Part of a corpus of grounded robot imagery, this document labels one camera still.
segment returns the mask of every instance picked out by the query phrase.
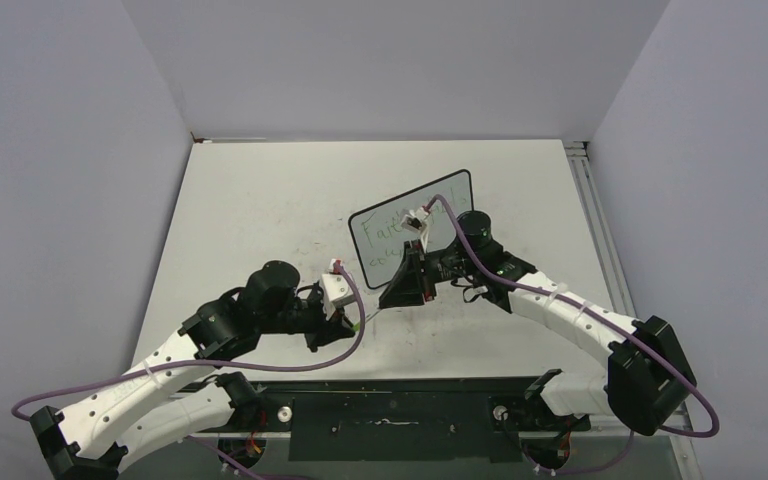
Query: metal frame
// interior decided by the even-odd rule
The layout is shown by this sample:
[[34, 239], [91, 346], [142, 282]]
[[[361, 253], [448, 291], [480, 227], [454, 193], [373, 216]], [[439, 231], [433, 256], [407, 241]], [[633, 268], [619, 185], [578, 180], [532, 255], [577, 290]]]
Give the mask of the metal frame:
[[[605, 213], [602, 209], [602, 202], [599, 200], [599, 192], [596, 189], [596, 184], [591, 174], [590, 160], [587, 157], [587, 144], [585, 142], [565, 142], [564, 150], [567, 154], [567, 160], [575, 180], [581, 205], [584, 208], [584, 216], [590, 228], [590, 235], [593, 237], [593, 243], [596, 245], [596, 255], [602, 266], [602, 272], [605, 276], [605, 283], [608, 286], [608, 294], [614, 311], [636, 317], [637, 314], [631, 300], [628, 283], [623, 273], [616, 246], [614, 245], [614, 238], [611, 235], [611, 230], [608, 228]], [[605, 428], [611, 422], [606, 418], [594, 419], [591, 423], [594, 425], [594, 429], [598, 431]], [[686, 404], [682, 404], [681, 409], [676, 411], [666, 425], [673, 423], [681, 427], [691, 428]], [[687, 437], [672, 435], [670, 443], [673, 446], [676, 464], [682, 478], [687, 480], [701, 479], [702, 472], [699, 469], [699, 462], [696, 459], [696, 453], [693, 450], [691, 440]]]

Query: cable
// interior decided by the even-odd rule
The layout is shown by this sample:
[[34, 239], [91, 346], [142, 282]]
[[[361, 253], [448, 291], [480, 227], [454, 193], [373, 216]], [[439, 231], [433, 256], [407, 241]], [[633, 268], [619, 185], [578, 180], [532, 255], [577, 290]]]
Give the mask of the cable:
[[[360, 347], [360, 342], [363, 340], [363, 334], [366, 331], [366, 310], [363, 307], [363, 300], [361, 300], [360, 291], [358, 290], [358, 287], [355, 284], [355, 281], [352, 280], [351, 275], [349, 275], [349, 273], [343, 268], [343, 265], [337, 264], [337, 273], [339, 273], [346, 280], [346, 283], [349, 284], [349, 288], [352, 290], [352, 293], [355, 296], [355, 299], [357, 301], [359, 319], [360, 319], [360, 323], [359, 323], [360, 329], [358, 330], [357, 337], [355, 337], [355, 341], [352, 343], [349, 349], [343, 352], [342, 354], [332, 358], [331, 360], [327, 360], [321, 363], [315, 363], [313, 365], [302, 365], [298, 367], [275, 367], [272, 365], [258, 365], [255, 363], [239, 363], [239, 362], [230, 362], [230, 361], [224, 361], [224, 360], [181, 360], [177, 362], [165, 363], [163, 365], [157, 365], [155, 367], [152, 367], [151, 371], [154, 373], [154, 372], [162, 372], [164, 370], [171, 370], [173, 368], [210, 366], [210, 367], [217, 367], [217, 368], [220, 368], [220, 367], [243, 368], [246, 370], [259, 370], [262, 372], [310, 372], [313, 370], [328, 368], [330, 366], [333, 366], [342, 362], [343, 360], [349, 358], [353, 353], [355, 353], [358, 347]], [[38, 395], [33, 395], [28, 398], [23, 398], [22, 400], [19, 400], [18, 402], [16, 402], [15, 405], [13, 405], [13, 408], [10, 409], [10, 413], [13, 414], [13, 416], [18, 418], [19, 420], [24, 420], [27, 422], [27, 421], [30, 421], [31, 417], [22, 413], [20, 409], [29, 403], [38, 402], [40, 400], [47, 400], [49, 398], [54, 398], [54, 397], [62, 397], [64, 395], [71, 395], [74, 393], [86, 392], [89, 390], [98, 390], [98, 389], [109, 387], [111, 385], [116, 385], [118, 383], [122, 383], [128, 380], [133, 380], [135, 378], [140, 378], [145, 375], [148, 375], [148, 372], [146, 372], [144, 369], [141, 369], [137, 372], [128, 373], [128, 374], [122, 375], [121, 377], [111, 378], [111, 379], [103, 380], [100, 382], [88, 383], [86, 385], [81, 385], [78, 387], [63, 388], [60, 390], [53, 390], [50, 392], [40, 393]]]
[[529, 462], [531, 462], [532, 465], [537, 466], [537, 470], [543, 473], [549, 473], [552, 474], [554, 472], [554, 475], [562, 476], [562, 475], [584, 475], [587, 473], [597, 473], [601, 472], [603, 470], [607, 470], [614, 465], [620, 463], [626, 455], [628, 455], [628, 452], [631, 451], [631, 446], [634, 444], [634, 430], [628, 431], [628, 441], [625, 443], [625, 448], [622, 449], [620, 453], [617, 454], [616, 457], [612, 458], [611, 460], [608, 460], [602, 465], [596, 466], [596, 467], [583, 467], [583, 468], [572, 468], [572, 469], [564, 469], [560, 471], [551, 470], [546, 467], [543, 467], [541, 465], [538, 465], [531, 457], [528, 456], [527, 453], [525, 453], [525, 458], [528, 459]]
[[234, 457], [228, 455], [227, 453], [223, 452], [219, 449], [219, 447], [213, 445], [213, 442], [210, 442], [208, 440], [202, 440], [201, 438], [191, 437], [187, 435], [187, 440], [197, 443], [201, 445], [202, 447], [212, 451], [213, 453], [219, 455], [219, 457], [222, 458], [228, 465], [231, 465], [232, 467], [236, 468], [242, 473], [245, 473], [249, 477], [255, 479], [255, 480], [308, 480], [307, 477], [298, 477], [293, 475], [258, 475], [248, 468], [244, 467], [240, 462], [234, 460]]
[[[481, 260], [478, 259], [478, 255], [475, 254], [475, 251], [472, 249], [472, 246], [469, 244], [469, 241], [467, 240], [466, 235], [464, 235], [463, 229], [461, 229], [460, 224], [458, 224], [458, 218], [455, 215], [455, 212], [452, 211], [451, 205], [449, 205], [449, 202], [442, 195], [440, 194], [434, 195], [434, 198], [432, 198], [431, 201], [428, 203], [428, 205], [425, 206], [425, 209], [430, 210], [431, 206], [438, 201], [443, 205], [443, 208], [446, 210], [446, 213], [449, 215], [449, 220], [452, 221], [452, 225], [455, 227], [455, 234], [457, 234], [458, 239], [461, 241], [461, 244], [463, 244], [464, 250], [466, 250], [467, 255], [469, 255], [469, 258], [472, 260], [472, 262], [475, 264], [478, 270], [482, 274], [484, 274], [484, 276], [486, 276], [491, 280], [496, 281], [499, 284], [502, 284], [511, 288], [515, 288], [515, 289], [518, 288], [518, 289], [525, 290], [527, 292], [532, 292], [532, 293], [537, 293], [540, 295], [547, 295], [547, 296], [552, 293], [548, 290], [544, 290], [539, 287], [532, 287], [530, 285], [523, 285], [521, 283], [513, 282], [506, 278], [502, 278], [498, 275], [495, 275], [493, 272], [488, 270], [487, 267], [485, 267], [484, 264], [481, 263]], [[607, 318], [603, 317], [602, 315], [599, 315], [589, 307], [585, 307], [584, 305], [578, 303], [572, 298], [569, 298], [565, 295], [557, 295], [555, 296], [555, 298], [558, 300], [561, 300], [562, 302], [568, 305], [572, 305], [575, 308], [579, 308], [583, 310], [584, 313], [589, 315], [591, 318], [601, 323], [602, 325], [608, 327], [609, 329], [613, 330], [617, 334], [623, 336], [626, 340], [630, 341], [637, 348], [639, 348], [644, 353], [646, 353], [651, 359], [658, 362], [658, 364], [664, 367], [664, 369], [667, 370], [670, 373], [670, 375], [675, 377], [679, 381], [679, 383], [681, 383], [684, 386], [684, 388], [687, 389], [688, 392], [690, 392], [694, 397], [696, 397], [697, 400], [699, 400], [699, 403], [702, 404], [702, 406], [708, 412], [708, 415], [711, 417], [711, 429], [705, 432], [685, 431], [685, 430], [679, 430], [677, 428], [663, 427], [663, 426], [660, 427], [661, 430], [675, 434], [675, 435], [681, 435], [684, 437], [694, 437], [694, 438], [710, 438], [716, 435], [717, 433], [719, 433], [720, 417], [717, 415], [717, 412], [714, 411], [714, 407], [713, 405], [711, 405], [711, 402], [709, 402], [708, 399], [705, 398], [704, 395], [702, 395], [702, 392], [700, 392], [695, 385], [690, 383], [690, 380], [688, 380], [684, 375], [682, 375], [681, 372], [679, 372], [675, 367], [673, 367], [670, 364], [670, 362], [668, 362], [664, 357], [658, 354], [658, 352], [653, 350], [649, 345], [646, 345], [645, 343], [643, 343], [640, 339], [638, 339], [634, 335], [618, 327]]]

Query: gray wall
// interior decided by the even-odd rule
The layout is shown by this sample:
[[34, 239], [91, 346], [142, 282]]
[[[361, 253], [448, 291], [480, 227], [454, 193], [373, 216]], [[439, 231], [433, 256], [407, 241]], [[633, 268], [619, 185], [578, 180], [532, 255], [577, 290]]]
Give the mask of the gray wall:
[[119, 2], [0, 1], [0, 479], [51, 478], [16, 400], [127, 366], [189, 144]]
[[706, 478], [768, 478], [768, 1], [670, 2], [591, 155], [638, 313], [722, 416]]
[[208, 137], [589, 139], [667, 0], [123, 0]]

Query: whiteboard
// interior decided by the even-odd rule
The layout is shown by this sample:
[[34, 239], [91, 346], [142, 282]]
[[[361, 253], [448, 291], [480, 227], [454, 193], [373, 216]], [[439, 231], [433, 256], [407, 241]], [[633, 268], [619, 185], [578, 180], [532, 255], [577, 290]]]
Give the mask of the whiteboard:
[[[269, 260], [302, 284], [341, 258], [359, 283], [349, 217], [411, 185], [467, 169], [493, 237], [550, 278], [610, 305], [596, 248], [563, 145], [556, 140], [213, 143], [193, 145], [134, 360], [166, 341], [202, 304], [245, 285]], [[540, 375], [550, 368], [599, 373], [589, 355], [536, 322], [488, 302], [463, 303], [441, 285], [423, 307], [392, 308], [369, 325], [350, 359], [290, 376], [251, 380], [466, 378]], [[361, 300], [373, 313], [379, 292]], [[357, 310], [346, 313], [357, 320]], [[264, 335], [240, 361], [309, 365], [344, 352], [344, 340], [311, 353], [301, 335]]]
[[[417, 183], [417, 179], [406, 176], [405, 186], [412, 187], [411, 183]], [[450, 173], [349, 217], [349, 231], [366, 286], [375, 289], [390, 282], [404, 255], [404, 242], [418, 238], [415, 232], [401, 228], [403, 213], [427, 204], [437, 194], [443, 195], [458, 215], [472, 210], [472, 176], [469, 170]], [[445, 215], [439, 203], [432, 207], [428, 224], [434, 228], [428, 238], [429, 252], [446, 248], [455, 239], [455, 227]]]

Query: purple cable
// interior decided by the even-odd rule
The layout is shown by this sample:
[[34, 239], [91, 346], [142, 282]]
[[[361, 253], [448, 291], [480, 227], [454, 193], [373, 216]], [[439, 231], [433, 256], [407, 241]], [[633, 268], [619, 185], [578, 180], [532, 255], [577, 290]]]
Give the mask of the purple cable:
[[[599, 465], [598, 467], [584, 467], [584, 468], [573, 468], [570, 470], [555, 470], [555, 475], [562, 476], [562, 475], [584, 475], [587, 473], [598, 473], [603, 470], [607, 470], [614, 465], [620, 463], [622, 459], [628, 455], [628, 452], [631, 451], [631, 446], [634, 444], [634, 430], [629, 430], [628, 432], [628, 441], [625, 443], [625, 448], [622, 449], [622, 451], [617, 454], [616, 457], [612, 458], [611, 460], [608, 460], [603, 465]], [[525, 458], [528, 459], [529, 462], [531, 462], [532, 465], [537, 465], [537, 463], [534, 462], [534, 460], [531, 459], [531, 457], [528, 456], [528, 454], [525, 455]], [[548, 469], [542, 465], [537, 465], [537, 468], [539, 471], [543, 473], [552, 473], [551, 469]]]
[[[455, 215], [455, 212], [452, 211], [452, 207], [449, 205], [449, 202], [442, 195], [439, 195], [439, 194], [435, 195], [434, 198], [432, 198], [431, 201], [428, 203], [428, 205], [425, 206], [425, 209], [427, 211], [430, 211], [431, 206], [434, 205], [434, 203], [437, 201], [439, 201], [443, 205], [443, 208], [446, 209], [446, 213], [449, 215], [449, 220], [452, 221], [452, 225], [455, 227], [455, 233], [457, 234], [458, 239], [460, 239], [461, 244], [463, 244], [467, 255], [469, 255], [469, 258], [472, 260], [475, 266], [478, 267], [478, 270], [481, 271], [481, 273], [483, 273], [487, 278], [490, 278], [491, 280], [494, 280], [497, 283], [506, 285], [511, 288], [518, 288], [528, 292], [538, 293], [540, 295], [549, 295], [552, 293], [548, 290], [544, 290], [539, 287], [532, 287], [530, 285], [522, 285], [517, 282], [512, 282], [508, 279], [505, 279], [498, 275], [493, 274], [493, 272], [488, 270], [487, 267], [485, 267], [484, 264], [482, 264], [481, 261], [478, 259], [478, 256], [475, 254], [475, 251], [473, 251], [472, 247], [469, 244], [469, 241], [466, 238], [466, 235], [464, 235], [463, 230], [458, 224], [458, 218]], [[710, 438], [716, 435], [717, 433], [719, 433], [720, 417], [717, 415], [717, 412], [714, 411], [714, 407], [713, 405], [711, 405], [711, 402], [709, 402], [708, 399], [705, 398], [704, 395], [702, 395], [702, 392], [700, 392], [695, 385], [690, 383], [690, 380], [685, 378], [685, 376], [682, 375], [681, 372], [679, 372], [675, 367], [673, 367], [670, 364], [670, 362], [668, 362], [664, 357], [658, 354], [658, 352], [656, 352], [651, 347], [643, 343], [634, 335], [618, 327], [607, 318], [603, 317], [602, 315], [599, 315], [595, 311], [591, 310], [588, 307], [585, 307], [584, 305], [578, 303], [572, 298], [569, 298], [565, 295], [557, 295], [555, 296], [555, 298], [558, 300], [561, 300], [566, 304], [572, 305], [575, 308], [583, 310], [584, 313], [589, 315], [591, 318], [601, 323], [602, 325], [608, 327], [609, 329], [613, 330], [617, 334], [625, 337], [628, 341], [633, 343], [637, 348], [639, 348], [644, 353], [646, 353], [650, 358], [658, 362], [658, 364], [664, 367], [664, 369], [670, 372], [672, 376], [674, 376], [682, 385], [684, 385], [684, 388], [686, 388], [688, 392], [690, 392], [694, 397], [696, 397], [697, 400], [699, 400], [699, 403], [701, 403], [702, 406], [705, 407], [705, 410], [708, 412], [708, 415], [710, 415], [711, 417], [711, 429], [706, 432], [685, 431], [685, 430], [679, 430], [677, 428], [672, 428], [672, 427], [660, 427], [661, 430], [675, 434], [675, 435], [681, 435], [684, 437], [694, 437], [694, 438]]]
[[232, 467], [236, 468], [242, 473], [245, 473], [249, 477], [254, 478], [255, 480], [308, 480], [307, 477], [298, 477], [294, 475], [258, 475], [252, 472], [251, 470], [249, 470], [248, 468], [244, 467], [242, 464], [240, 464], [240, 462], [234, 460], [234, 457], [223, 452], [222, 450], [219, 449], [219, 447], [213, 445], [213, 442], [208, 440], [202, 440], [201, 438], [191, 437], [189, 435], [187, 435], [185, 438], [191, 442], [198, 443], [202, 447], [219, 455], [220, 457], [222, 457], [222, 460], [225, 460], [225, 462], [228, 463], [228, 465], [231, 465]]
[[[229, 361], [223, 361], [223, 360], [181, 360], [177, 362], [169, 362], [163, 365], [152, 367], [151, 371], [162, 372], [163, 370], [171, 370], [173, 368], [181, 368], [181, 367], [211, 366], [211, 367], [217, 367], [217, 368], [219, 367], [244, 368], [247, 370], [260, 370], [262, 372], [310, 372], [313, 370], [321, 370], [323, 368], [328, 368], [332, 365], [336, 365], [342, 362], [343, 360], [349, 358], [353, 353], [355, 353], [358, 347], [360, 347], [360, 342], [363, 340], [363, 334], [366, 331], [366, 310], [363, 308], [363, 300], [361, 300], [360, 298], [360, 291], [358, 290], [357, 285], [355, 284], [354, 280], [352, 280], [352, 277], [349, 275], [349, 273], [346, 272], [346, 269], [343, 268], [343, 265], [337, 264], [337, 273], [339, 273], [346, 280], [346, 283], [349, 284], [349, 288], [352, 289], [352, 293], [355, 296], [355, 300], [358, 306], [358, 314], [360, 315], [360, 320], [359, 320], [360, 329], [358, 330], [357, 337], [355, 338], [354, 343], [352, 343], [352, 346], [349, 347], [348, 350], [332, 358], [331, 360], [327, 360], [321, 363], [315, 363], [313, 365], [302, 365], [299, 367], [275, 367], [271, 365], [258, 365], [256, 363], [238, 363], [238, 362], [229, 362]], [[47, 400], [49, 398], [54, 398], [54, 397], [62, 397], [64, 395], [71, 395], [73, 393], [81, 393], [89, 390], [98, 390], [104, 387], [109, 387], [111, 385], [116, 385], [118, 383], [126, 382], [128, 380], [133, 380], [135, 378], [140, 378], [145, 375], [148, 375], [148, 372], [146, 372], [145, 370], [141, 370], [139, 372], [128, 373], [128, 374], [122, 375], [121, 377], [111, 378], [111, 379], [103, 380], [100, 382], [89, 383], [89, 384], [81, 385], [78, 387], [64, 388], [61, 390], [53, 390], [50, 392], [40, 393], [38, 395], [33, 395], [28, 398], [19, 400], [18, 402], [16, 402], [15, 405], [13, 405], [13, 408], [10, 409], [10, 413], [12, 413], [13, 416], [18, 418], [19, 420], [24, 420], [27, 422], [31, 419], [31, 417], [22, 413], [20, 409], [29, 403], [38, 402], [40, 400]]]

